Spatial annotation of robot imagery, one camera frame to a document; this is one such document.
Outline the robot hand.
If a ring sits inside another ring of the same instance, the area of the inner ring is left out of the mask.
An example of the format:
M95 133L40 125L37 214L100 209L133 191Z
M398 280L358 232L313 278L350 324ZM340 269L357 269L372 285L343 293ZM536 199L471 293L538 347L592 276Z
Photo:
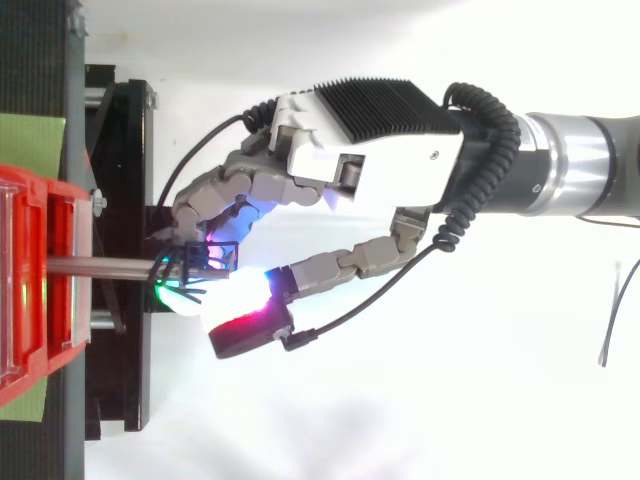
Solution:
M274 341L307 345L320 331L298 330L291 302L411 266L464 144L454 117L399 79L293 91L240 121L247 138L177 193L169 224L154 233L183 263L177 292L198 306L221 359ZM339 200L392 209L389 231L267 272L240 267L240 243L274 208Z

